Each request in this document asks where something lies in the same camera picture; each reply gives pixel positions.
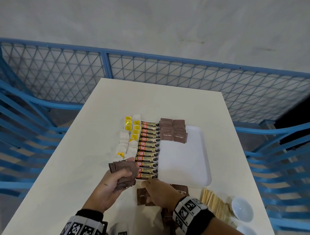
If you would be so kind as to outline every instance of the white table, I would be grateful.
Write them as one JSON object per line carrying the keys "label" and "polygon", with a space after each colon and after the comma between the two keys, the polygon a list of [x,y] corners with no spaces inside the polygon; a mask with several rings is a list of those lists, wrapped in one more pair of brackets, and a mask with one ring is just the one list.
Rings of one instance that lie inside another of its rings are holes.
{"label": "white table", "polygon": [[[115,160],[119,141],[115,132],[126,115],[135,113],[145,120],[185,119],[187,125],[200,127],[212,174],[208,189],[224,201],[234,196],[246,198],[253,207],[254,219],[244,224],[258,235],[274,234],[220,92],[103,78],[3,235],[60,234],[108,170],[108,163]],[[130,235],[160,234],[160,209],[137,206],[138,187],[140,182],[124,191],[105,212],[104,220],[109,225],[126,221]],[[201,192],[201,188],[189,188],[191,196],[200,198]]]}

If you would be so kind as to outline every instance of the hand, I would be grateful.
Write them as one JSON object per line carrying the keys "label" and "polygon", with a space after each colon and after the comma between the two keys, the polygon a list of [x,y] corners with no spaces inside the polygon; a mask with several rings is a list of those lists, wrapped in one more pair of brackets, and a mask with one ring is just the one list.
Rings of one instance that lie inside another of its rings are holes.
{"label": "hand", "polygon": [[[127,159],[127,161],[134,160],[134,157],[130,157]],[[117,181],[122,177],[129,177],[131,175],[132,172],[127,171],[126,169],[122,169],[113,174],[110,172],[110,170],[108,170],[103,176],[100,183],[95,188],[95,190],[92,192],[90,197],[87,199],[82,209],[91,209],[104,213],[114,204],[122,191],[125,190],[123,189],[114,191],[117,185]]]}
{"label": "hand", "polygon": [[174,210],[178,201],[184,197],[170,184],[160,181],[159,179],[148,179],[142,182],[142,186],[146,188],[150,197],[146,202],[153,202],[155,205],[169,210]]}

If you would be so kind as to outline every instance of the white tray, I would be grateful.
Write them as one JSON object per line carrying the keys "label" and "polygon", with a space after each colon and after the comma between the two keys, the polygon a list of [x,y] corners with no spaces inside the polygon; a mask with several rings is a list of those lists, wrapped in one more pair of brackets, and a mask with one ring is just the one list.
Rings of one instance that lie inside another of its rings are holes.
{"label": "white tray", "polygon": [[162,140],[158,160],[158,178],[170,184],[206,187],[211,172],[202,130],[186,126],[185,144]]}

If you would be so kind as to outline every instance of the white bowl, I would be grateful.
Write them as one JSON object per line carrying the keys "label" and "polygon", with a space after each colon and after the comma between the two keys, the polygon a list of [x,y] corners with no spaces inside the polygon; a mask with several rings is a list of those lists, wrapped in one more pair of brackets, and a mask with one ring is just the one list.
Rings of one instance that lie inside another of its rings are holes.
{"label": "white bowl", "polygon": [[250,222],[254,216],[251,205],[242,197],[235,197],[233,199],[232,211],[239,220],[244,222]]}
{"label": "white bowl", "polygon": [[237,227],[237,230],[243,233],[244,235],[257,235],[253,229],[251,229],[250,227],[244,226],[244,225],[239,225]]}

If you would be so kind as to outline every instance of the left hand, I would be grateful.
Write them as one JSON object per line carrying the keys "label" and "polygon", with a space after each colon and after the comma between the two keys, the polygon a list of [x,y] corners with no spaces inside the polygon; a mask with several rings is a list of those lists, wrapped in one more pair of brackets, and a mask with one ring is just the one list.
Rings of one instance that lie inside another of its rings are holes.
{"label": "left hand", "polygon": [[[127,161],[134,161],[134,157],[130,157]],[[122,169],[115,173],[111,173],[108,170],[103,176],[100,183],[97,185],[95,190],[92,192],[90,197],[85,202],[82,209],[91,209],[95,211],[100,211],[104,213],[107,209],[109,209],[119,195],[125,189],[114,191],[117,181],[122,177],[129,177],[132,175],[131,171],[127,171],[126,169]]]}

